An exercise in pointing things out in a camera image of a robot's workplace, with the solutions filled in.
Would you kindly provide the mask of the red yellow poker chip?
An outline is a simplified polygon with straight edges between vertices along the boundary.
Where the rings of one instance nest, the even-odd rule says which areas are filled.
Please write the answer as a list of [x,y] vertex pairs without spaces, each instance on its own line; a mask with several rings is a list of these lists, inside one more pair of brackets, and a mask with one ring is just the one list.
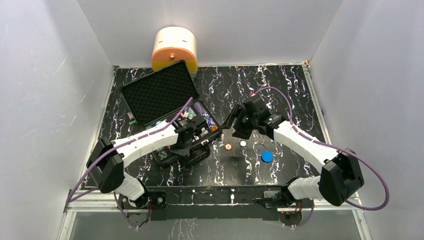
[[226,151],[232,151],[233,148],[234,148],[233,145],[231,143],[229,143],[229,142],[224,145],[224,149]]

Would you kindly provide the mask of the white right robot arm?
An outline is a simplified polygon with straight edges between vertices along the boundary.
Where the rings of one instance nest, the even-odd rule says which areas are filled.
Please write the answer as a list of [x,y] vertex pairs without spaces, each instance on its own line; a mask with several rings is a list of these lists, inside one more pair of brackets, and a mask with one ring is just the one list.
[[273,196],[255,199],[258,204],[295,207],[303,199],[325,199],[338,207],[365,184],[353,151],[316,143],[312,136],[296,128],[280,113],[271,113],[258,95],[250,96],[242,105],[235,105],[221,128],[233,128],[232,136],[244,140],[257,130],[287,146],[320,171],[319,176],[292,178]]

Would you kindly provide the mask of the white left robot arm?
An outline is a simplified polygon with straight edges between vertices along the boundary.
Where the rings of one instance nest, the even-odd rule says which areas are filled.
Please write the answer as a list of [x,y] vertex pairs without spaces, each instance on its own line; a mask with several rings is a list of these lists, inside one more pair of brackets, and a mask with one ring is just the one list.
[[86,167],[101,193],[117,193],[127,197],[135,207],[144,208],[150,200],[149,191],[141,180],[126,173],[125,168],[160,148],[189,147],[194,142],[194,136],[206,127],[203,120],[196,124],[179,117],[173,123],[163,121],[126,138],[113,141],[101,138],[95,144]]

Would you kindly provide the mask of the black poker set case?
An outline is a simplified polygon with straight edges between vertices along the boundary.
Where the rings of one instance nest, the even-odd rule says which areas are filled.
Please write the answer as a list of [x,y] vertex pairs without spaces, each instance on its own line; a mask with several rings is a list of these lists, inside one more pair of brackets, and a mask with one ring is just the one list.
[[[189,106],[185,107],[179,118],[188,119],[184,116],[185,110],[192,108],[196,112],[196,116],[191,120],[205,120],[194,107],[196,102],[200,102],[217,123],[218,130],[215,132],[211,132],[207,125],[206,129],[194,137],[193,147],[188,156],[173,153],[172,146],[153,151],[153,158],[159,166],[167,168],[175,162],[179,162],[183,166],[193,166],[210,156],[210,145],[221,136],[222,130],[210,110],[200,100],[200,94],[193,83],[185,61],[179,60],[128,83],[122,86],[120,91],[137,124],[143,130],[153,128],[162,121],[172,120],[189,98],[193,100]],[[168,158],[160,160],[159,150],[166,150]]]

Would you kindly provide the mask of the green chip stack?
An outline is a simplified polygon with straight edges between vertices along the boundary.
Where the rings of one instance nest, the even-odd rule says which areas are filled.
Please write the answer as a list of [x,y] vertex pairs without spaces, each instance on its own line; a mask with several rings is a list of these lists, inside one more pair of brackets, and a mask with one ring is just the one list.
[[194,117],[196,117],[197,116],[197,114],[196,114],[196,112],[191,108],[191,107],[188,107],[185,111],[184,111],[184,117],[185,118],[188,118],[188,119],[193,119]]

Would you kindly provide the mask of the blue yellow poker chip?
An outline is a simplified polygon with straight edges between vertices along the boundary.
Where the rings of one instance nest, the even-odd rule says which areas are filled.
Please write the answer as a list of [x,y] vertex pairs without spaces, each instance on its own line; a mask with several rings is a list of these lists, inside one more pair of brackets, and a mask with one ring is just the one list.
[[245,147],[247,146],[247,142],[246,142],[245,140],[241,140],[241,141],[239,142],[239,146],[240,146],[241,148],[245,148]]

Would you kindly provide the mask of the purple chip stack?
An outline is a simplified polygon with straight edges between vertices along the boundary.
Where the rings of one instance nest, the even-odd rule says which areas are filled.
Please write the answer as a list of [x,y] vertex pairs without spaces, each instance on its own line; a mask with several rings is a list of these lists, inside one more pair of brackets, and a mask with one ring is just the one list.
[[200,102],[196,102],[194,104],[194,108],[197,111],[197,113],[201,115],[203,118],[208,119],[210,117],[209,113]]

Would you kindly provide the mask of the dark blue chip stack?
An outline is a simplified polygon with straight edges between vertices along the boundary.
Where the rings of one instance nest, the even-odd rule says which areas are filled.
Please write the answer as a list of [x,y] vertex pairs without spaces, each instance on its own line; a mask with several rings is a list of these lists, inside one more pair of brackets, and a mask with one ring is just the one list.
[[219,129],[215,120],[208,113],[202,113],[201,115],[206,120],[207,126],[211,132],[215,132]]

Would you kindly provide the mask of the clear acrylic dealer button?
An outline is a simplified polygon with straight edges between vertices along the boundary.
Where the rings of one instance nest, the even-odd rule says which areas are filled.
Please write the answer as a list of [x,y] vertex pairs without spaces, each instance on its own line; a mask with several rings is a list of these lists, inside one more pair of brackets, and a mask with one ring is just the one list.
[[267,150],[266,146],[262,143],[255,143],[252,148],[253,152],[258,157],[261,157],[263,153]]

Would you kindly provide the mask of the blue round button chip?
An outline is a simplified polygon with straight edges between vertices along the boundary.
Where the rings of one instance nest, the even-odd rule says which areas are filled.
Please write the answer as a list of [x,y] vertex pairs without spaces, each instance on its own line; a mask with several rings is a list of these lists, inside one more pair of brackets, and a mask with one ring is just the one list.
[[264,151],[261,154],[261,160],[265,163],[271,163],[274,160],[274,155],[271,151]]

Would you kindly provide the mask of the small red green object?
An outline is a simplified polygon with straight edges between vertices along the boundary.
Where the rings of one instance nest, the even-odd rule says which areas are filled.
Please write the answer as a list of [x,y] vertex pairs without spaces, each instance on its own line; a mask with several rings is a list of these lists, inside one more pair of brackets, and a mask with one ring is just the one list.
[[132,112],[128,112],[128,113],[127,113],[127,116],[128,116],[128,118],[129,118],[129,125],[134,125],[134,124],[136,124],[136,123],[137,123],[137,121],[136,121],[136,119],[135,119],[135,116],[133,115],[133,113],[132,113]]

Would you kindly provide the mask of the white and orange cylinder box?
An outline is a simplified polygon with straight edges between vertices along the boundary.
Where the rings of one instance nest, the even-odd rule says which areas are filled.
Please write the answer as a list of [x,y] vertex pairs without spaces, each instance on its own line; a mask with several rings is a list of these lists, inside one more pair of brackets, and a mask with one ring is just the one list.
[[185,61],[190,75],[196,76],[198,71],[196,38],[184,27],[165,27],[155,36],[151,55],[152,69],[158,71],[178,61]]

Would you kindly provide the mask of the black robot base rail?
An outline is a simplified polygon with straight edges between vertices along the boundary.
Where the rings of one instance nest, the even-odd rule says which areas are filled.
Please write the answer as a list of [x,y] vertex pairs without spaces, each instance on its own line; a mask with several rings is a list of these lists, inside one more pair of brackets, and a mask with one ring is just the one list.
[[139,203],[120,195],[118,205],[130,220],[262,219],[298,224],[312,202],[289,200],[279,185],[151,186]]

